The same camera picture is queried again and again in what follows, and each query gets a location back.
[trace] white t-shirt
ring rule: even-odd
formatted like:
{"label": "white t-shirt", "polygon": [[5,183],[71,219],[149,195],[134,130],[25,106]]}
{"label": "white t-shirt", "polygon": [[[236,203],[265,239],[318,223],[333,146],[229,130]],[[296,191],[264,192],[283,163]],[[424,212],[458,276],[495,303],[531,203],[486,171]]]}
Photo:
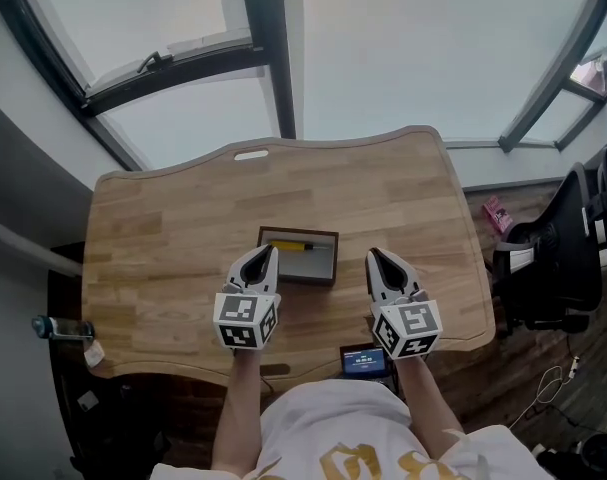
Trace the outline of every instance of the white t-shirt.
{"label": "white t-shirt", "polygon": [[[245,479],[549,480],[503,426],[461,439],[438,461],[410,432],[407,406],[374,382],[298,386],[261,416],[263,448]],[[221,471],[158,464],[150,480],[238,480]]]}

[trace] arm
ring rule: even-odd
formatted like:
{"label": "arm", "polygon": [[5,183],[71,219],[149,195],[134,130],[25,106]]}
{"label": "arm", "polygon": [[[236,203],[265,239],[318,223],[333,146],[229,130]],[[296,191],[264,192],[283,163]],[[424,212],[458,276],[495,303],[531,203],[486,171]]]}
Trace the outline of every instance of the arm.
{"label": "arm", "polygon": [[236,351],[221,412],[212,469],[243,478],[256,468],[261,452],[261,352]]}
{"label": "arm", "polygon": [[439,459],[458,439],[443,430],[463,432],[439,391],[427,365],[419,357],[396,361],[405,401],[412,416],[412,431],[432,459]]}

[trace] small screen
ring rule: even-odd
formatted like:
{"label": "small screen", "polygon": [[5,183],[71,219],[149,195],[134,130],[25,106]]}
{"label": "small screen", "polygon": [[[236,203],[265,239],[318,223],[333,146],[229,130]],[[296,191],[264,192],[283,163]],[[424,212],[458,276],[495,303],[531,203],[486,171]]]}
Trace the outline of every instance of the small screen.
{"label": "small screen", "polygon": [[373,374],[381,372],[385,374],[385,353],[380,348],[370,348],[358,352],[345,352],[343,355],[346,375],[359,375],[362,373]]}

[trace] glass pane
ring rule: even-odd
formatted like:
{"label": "glass pane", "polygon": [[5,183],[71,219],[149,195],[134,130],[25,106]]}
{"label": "glass pane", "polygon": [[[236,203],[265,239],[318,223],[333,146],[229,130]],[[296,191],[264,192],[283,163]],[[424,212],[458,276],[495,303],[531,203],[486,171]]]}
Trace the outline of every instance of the glass pane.
{"label": "glass pane", "polygon": [[570,78],[601,95],[607,94],[607,15]]}
{"label": "glass pane", "polygon": [[248,27],[244,0],[28,2],[82,87],[167,54],[168,45]]}
{"label": "glass pane", "polygon": [[100,118],[154,169],[192,160],[231,142],[279,136],[267,68],[179,85]]}
{"label": "glass pane", "polygon": [[591,105],[591,101],[581,96],[561,91],[525,138],[549,143],[559,140]]}
{"label": "glass pane", "polygon": [[[304,136],[346,139],[429,124],[445,139],[494,141],[583,2],[302,0]],[[296,5],[287,3],[291,16]]]}

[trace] floor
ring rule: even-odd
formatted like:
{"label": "floor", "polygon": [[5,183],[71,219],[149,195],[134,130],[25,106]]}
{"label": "floor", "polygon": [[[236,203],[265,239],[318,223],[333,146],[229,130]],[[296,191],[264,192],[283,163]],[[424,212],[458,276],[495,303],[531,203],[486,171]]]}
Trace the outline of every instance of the floor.
{"label": "floor", "polygon": [[[545,184],[467,196],[486,259],[491,260],[497,235],[482,215],[481,204],[496,194],[515,220],[528,220],[547,205],[556,187],[557,184]],[[77,258],[82,254],[78,248],[59,252]],[[70,311],[80,315],[80,283],[52,274],[50,293],[51,315],[69,315]],[[500,327],[502,310],[496,300],[495,314]],[[528,447],[543,443],[565,450],[594,430],[607,432],[607,271],[603,301],[593,313],[587,332],[567,340],[562,332],[519,328],[509,338],[494,340],[474,352],[431,354],[428,364],[444,397],[470,432],[487,425],[511,423],[532,402],[540,377],[548,368],[560,365],[567,373],[572,362],[568,344],[572,353],[581,358],[575,379],[558,395],[555,409],[531,410],[514,428]],[[112,457],[117,454],[123,462],[130,454],[141,456],[140,450],[113,450],[114,443],[121,443],[118,450],[122,450],[122,443],[129,442],[133,421],[137,422],[135,435],[140,437],[142,447],[152,446],[156,433],[163,431],[171,444],[163,462],[209,466],[223,388],[151,374],[97,379],[87,373],[78,347],[53,344],[51,350],[68,434],[75,455],[86,469],[92,465],[100,469],[106,453]],[[75,400],[88,389],[97,394],[101,403],[83,412]],[[145,435],[149,436],[147,441],[141,437]],[[163,445],[157,439],[156,449],[159,448]],[[161,456],[162,452],[150,450],[151,456]]]}

